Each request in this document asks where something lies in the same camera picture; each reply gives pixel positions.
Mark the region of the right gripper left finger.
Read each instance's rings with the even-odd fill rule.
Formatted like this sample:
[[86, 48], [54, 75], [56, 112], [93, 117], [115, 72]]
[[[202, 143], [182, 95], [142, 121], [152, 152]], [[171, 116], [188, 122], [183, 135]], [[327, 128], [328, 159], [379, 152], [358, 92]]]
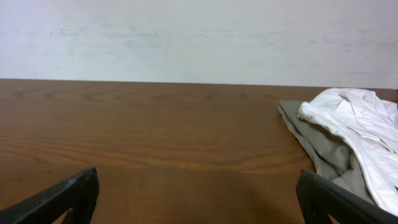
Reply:
[[1, 210], [1, 223], [89, 223], [100, 194], [94, 167], [85, 169], [15, 205]]

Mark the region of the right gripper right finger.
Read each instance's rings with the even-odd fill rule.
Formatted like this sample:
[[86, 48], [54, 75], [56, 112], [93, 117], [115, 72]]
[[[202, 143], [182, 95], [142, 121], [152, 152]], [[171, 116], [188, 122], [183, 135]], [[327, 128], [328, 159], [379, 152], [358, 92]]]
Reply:
[[310, 170], [302, 170], [296, 195], [306, 224], [395, 224], [397, 216], [363, 200]]

